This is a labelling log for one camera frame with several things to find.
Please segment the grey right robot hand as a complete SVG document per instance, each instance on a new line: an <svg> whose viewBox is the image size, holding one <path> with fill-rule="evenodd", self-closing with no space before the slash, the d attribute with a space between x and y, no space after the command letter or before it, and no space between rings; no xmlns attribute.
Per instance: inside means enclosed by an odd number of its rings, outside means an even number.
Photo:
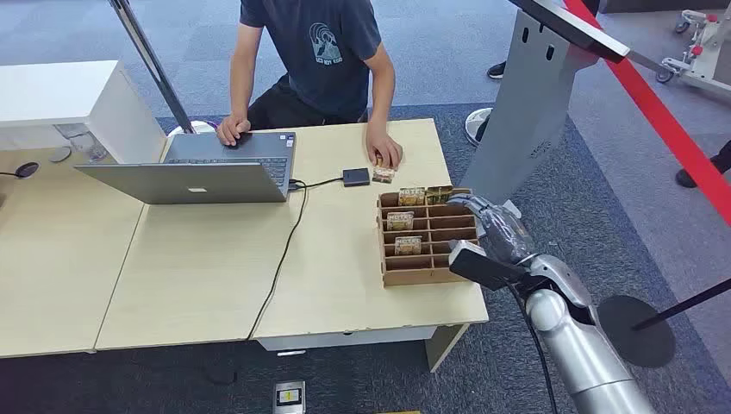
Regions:
<svg viewBox="0 0 731 414"><path fill-rule="evenodd" d="M482 226L482 238L494 259L520 265L537 255L533 237L506 207L471 193L455 193L447 204L461 205L472 212Z"/></svg>

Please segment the person's left hand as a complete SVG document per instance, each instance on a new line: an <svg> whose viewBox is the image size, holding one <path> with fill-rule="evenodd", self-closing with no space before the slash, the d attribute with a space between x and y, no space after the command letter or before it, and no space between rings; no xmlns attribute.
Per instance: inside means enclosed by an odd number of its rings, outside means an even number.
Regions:
<svg viewBox="0 0 731 414"><path fill-rule="evenodd" d="M403 159L403 147L389 136L384 125L367 124L365 147L374 166L397 170Z"/></svg>

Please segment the person's right hand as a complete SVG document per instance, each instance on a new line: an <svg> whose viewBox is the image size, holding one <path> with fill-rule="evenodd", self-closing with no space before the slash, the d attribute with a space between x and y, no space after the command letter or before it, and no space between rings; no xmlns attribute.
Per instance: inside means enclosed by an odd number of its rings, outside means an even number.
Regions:
<svg viewBox="0 0 731 414"><path fill-rule="evenodd" d="M226 116L216 129L219 142L224 147L236 147L240 138L249 132L251 123L242 114Z"/></svg>

